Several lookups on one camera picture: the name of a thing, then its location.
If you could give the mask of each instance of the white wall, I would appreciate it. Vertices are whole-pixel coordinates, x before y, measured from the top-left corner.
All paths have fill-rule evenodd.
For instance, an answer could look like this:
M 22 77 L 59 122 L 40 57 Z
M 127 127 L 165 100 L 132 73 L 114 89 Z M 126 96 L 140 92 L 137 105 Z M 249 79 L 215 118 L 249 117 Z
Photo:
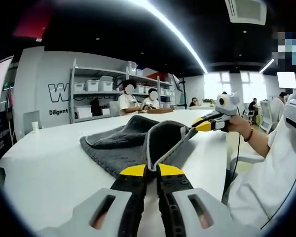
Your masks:
M 278 80 L 276 76 L 263 75 L 266 94 L 267 97 L 278 96 L 283 89 L 279 88 Z M 191 102 L 193 97 L 198 98 L 198 100 L 204 99 L 204 77 L 195 76 L 185 78 L 186 84 L 186 99 L 188 104 Z M 240 74 L 230 74 L 230 87 L 232 93 L 238 93 L 240 97 L 240 102 L 243 103 L 243 92 L 242 92 L 242 82 Z
M 68 83 L 74 59 L 85 67 L 119 70 L 125 61 L 100 55 L 49 51 L 44 47 L 27 48 L 21 55 L 14 85 L 14 124 L 16 137 L 24 136 L 23 114 L 39 110 L 43 127 L 69 123 L 69 113 L 49 115 L 50 110 L 68 109 Z M 59 93 L 50 95 L 50 88 Z

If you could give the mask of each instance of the hand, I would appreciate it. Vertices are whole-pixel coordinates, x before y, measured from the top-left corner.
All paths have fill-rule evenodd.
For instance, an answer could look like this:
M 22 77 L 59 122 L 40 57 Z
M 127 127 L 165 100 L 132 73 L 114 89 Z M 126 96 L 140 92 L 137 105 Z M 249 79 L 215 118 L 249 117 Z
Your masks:
M 230 132 L 239 132 L 243 137 L 248 137 L 251 132 L 249 122 L 239 115 L 231 117 L 227 129 Z

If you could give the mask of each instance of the fluorescent light strip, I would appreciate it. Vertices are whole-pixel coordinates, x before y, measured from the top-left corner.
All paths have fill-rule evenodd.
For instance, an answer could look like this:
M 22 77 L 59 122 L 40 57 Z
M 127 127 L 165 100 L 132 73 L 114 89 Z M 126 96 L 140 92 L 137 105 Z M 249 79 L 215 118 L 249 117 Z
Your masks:
M 259 71 L 259 73 L 263 73 L 273 62 L 274 58 L 272 58 L 271 61 L 269 61 L 267 65 L 264 68 L 262 68 L 261 71 Z
M 187 49 L 191 52 L 193 57 L 196 59 L 198 64 L 201 66 L 203 72 L 207 74 L 207 70 L 202 63 L 201 59 L 198 57 L 195 50 L 192 48 L 192 46 L 189 44 L 189 42 L 186 40 L 186 38 L 181 34 L 181 32 L 164 16 L 161 12 L 159 12 L 153 5 L 151 5 L 150 2 L 147 0 L 128 0 L 138 6 L 141 6 L 148 10 L 150 13 L 152 13 L 154 16 L 156 16 L 160 21 L 162 21 L 176 36 L 182 41 L 182 43 L 187 47 Z

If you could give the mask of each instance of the ceiling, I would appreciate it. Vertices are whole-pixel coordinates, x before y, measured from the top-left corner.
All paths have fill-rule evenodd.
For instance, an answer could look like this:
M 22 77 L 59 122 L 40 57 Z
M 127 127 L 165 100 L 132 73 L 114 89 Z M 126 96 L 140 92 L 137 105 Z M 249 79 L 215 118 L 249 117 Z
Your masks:
M 178 37 L 145 9 L 126 0 L 67 2 L 72 3 L 54 6 L 42 42 L 14 38 L 7 52 L 20 55 L 23 48 L 44 45 L 47 51 L 85 52 L 134 61 L 177 77 L 203 73 Z M 272 57 L 269 10 L 266 24 L 260 26 L 231 23 L 224 0 L 150 2 L 185 36 L 208 72 L 259 71 Z M 276 68 L 272 67 L 265 72 L 274 74 Z

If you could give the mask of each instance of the gray gripper housing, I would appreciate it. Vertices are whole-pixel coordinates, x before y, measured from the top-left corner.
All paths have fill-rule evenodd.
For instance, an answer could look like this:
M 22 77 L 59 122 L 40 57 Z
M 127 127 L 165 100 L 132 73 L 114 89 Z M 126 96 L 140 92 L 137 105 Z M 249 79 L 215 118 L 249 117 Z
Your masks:
M 262 236 L 259 229 L 244 226 L 234 220 L 223 203 L 201 188 L 173 192 L 173 197 L 182 215 L 186 237 Z M 210 227 L 207 229 L 202 228 L 200 224 L 200 213 L 198 213 L 195 203 L 210 222 Z
M 100 189 L 86 201 L 76 206 L 72 218 L 59 227 L 40 230 L 39 237 L 116 237 L 127 202 L 132 193 Z M 91 227 L 105 204 L 107 197 L 114 197 L 100 230 Z

